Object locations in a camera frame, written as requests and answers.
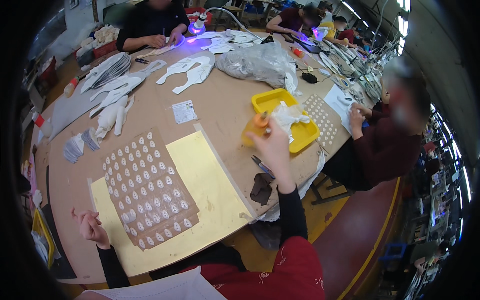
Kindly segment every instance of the yellow shirt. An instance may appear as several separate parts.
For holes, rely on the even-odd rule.
[[[323,22],[318,27],[328,27],[328,33],[325,37],[335,37],[335,28],[333,26],[333,22]]]

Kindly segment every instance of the white bottle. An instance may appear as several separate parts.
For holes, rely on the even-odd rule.
[[[52,124],[45,120],[42,115],[35,111],[33,113],[32,120],[40,128],[44,136],[50,137],[52,135]]]

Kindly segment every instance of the yellow paper sheet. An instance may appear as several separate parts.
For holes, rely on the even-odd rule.
[[[188,257],[245,226],[248,222],[239,217],[240,214],[251,217],[202,132],[168,144],[167,150],[200,209],[200,222],[157,247],[143,252],[134,246],[110,200],[105,179],[91,184],[99,219],[127,276],[156,270]]]

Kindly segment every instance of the lamp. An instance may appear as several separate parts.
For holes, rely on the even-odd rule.
[[[242,23],[240,23],[240,21],[230,11],[228,11],[224,8],[221,8],[221,7],[211,7],[209,9],[207,9],[206,11],[204,11],[203,13],[201,13],[198,16],[197,21],[190,23],[190,26],[188,26],[188,31],[191,34],[196,35],[196,36],[204,34],[205,33],[204,23],[205,23],[205,20],[207,19],[207,12],[212,11],[212,10],[219,10],[219,11],[224,11],[224,12],[228,13],[232,17],[232,19],[235,20],[235,22],[237,22],[237,24],[240,26],[241,29],[245,30],[246,32],[248,32],[252,36],[256,37],[257,39],[263,41],[263,39],[261,37],[259,37],[257,35],[254,35],[250,30],[245,28],[245,26]]]

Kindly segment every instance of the blue stool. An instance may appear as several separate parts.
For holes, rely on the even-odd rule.
[[[394,259],[401,259],[403,257],[403,254],[405,253],[405,249],[407,248],[406,243],[388,243],[387,245],[387,250],[385,251],[385,255],[382,257],[379,257],[379,261],[389,261],[389,260],[394,260]],[[400,250],[399,254],[394,254],[395,252],[393,251],[393,248],[402,248]]]

